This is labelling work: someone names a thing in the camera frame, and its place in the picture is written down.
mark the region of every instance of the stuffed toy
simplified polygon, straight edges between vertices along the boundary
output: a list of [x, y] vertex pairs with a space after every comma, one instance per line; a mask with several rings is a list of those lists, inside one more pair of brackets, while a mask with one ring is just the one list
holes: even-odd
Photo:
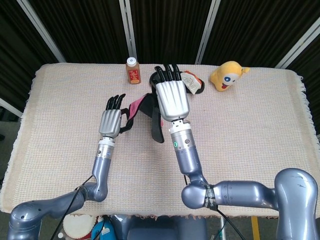
[[249, 67], [241, 67], [236, 61], [227, 61], [219, 66], [210, 76], [210, 81], [219, 92], [227, 90], [241, 76], [250, 71]]

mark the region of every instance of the sauce bottle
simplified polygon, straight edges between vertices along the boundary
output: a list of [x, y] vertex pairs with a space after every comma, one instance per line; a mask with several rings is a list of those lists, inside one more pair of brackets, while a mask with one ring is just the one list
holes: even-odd
[[141, 83], [139, 63], [134, 57], [129, 57], [126, 60], [125, 68], [128, 74], [128, 80], [130, 84]]

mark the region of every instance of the beige tablecloth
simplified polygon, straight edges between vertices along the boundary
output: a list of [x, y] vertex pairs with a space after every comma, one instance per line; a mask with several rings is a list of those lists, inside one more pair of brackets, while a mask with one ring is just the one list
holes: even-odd
[[[126, 93], [131, 102], [151, 92], [154, 64], [140, 66], [142, 83], [128, 83], [125, 65], [44, 65], [36, 73], [0, 194], [0, 208], [50, 199], [73, 191], [91, 175], [107, 100]], [[301, 168], [320, 183], [319, 142], [301, 78], [290, 70], [252, 68], [230, 89], [209, 82], [216, 66], [179, 65], [205, 82], [189, 95], [193, 135], [209, 183], [253, 180], [274, 187], [284, 168]], [[185, 186], [164, 123], [165, 143], [153, 141], [151, 119], [139, 113], [133, 128], [116, 138], [108, 196], [88, 201], [80, 214], [216, 215], [184, 206]], [[221, 207], [229, 216], [274, 216], [270, 209]]]

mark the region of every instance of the robotic hand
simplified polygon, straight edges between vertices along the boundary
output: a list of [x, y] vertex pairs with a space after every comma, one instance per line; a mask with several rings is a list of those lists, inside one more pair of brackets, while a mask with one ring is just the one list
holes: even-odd
[[108, 172], [115, 138], [121, 132], [121, 118], [124, 111], [120, 110], [120, 107], [124, 97], [125, 94], [111, 97], [102, 114], [99, 129], [102, 139], [98, 143], [92, 168], [92, 176], [95, 177], [96, 183], [83, 183], [77, 190], [53, 199], [19, 204], [10, 215], [8, 240], [37, 240], [44, 216], [60, 218], [82, 208], [85, 201], [101, 202], [107, 197]]
[[160, 77], [156, 94], [161, 116], [171, 122], [170, 134], [180, 172], [190, 179], [182, 190], [183, 203], [190, 209], [218, 211], [218, 205], [268, 208], [279, 211], [277, 240], [319, 240], [316, 228], [318, 186], [307, 172], [287, 168], [274, 180], [274, 188], [256, 181], [221, 181], [208, 184], [203, 176], [191, 126], [186, 88], [176, 65], [155, 69]]

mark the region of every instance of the small packet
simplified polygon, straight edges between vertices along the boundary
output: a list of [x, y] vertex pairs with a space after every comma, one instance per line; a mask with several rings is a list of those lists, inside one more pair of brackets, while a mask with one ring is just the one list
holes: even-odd
[[189, 71], [184, 71], [180, 75], [185, 86], [193, 95], [195, 95], [197, 90], [201, 88], [201, 80], [195, 74]]

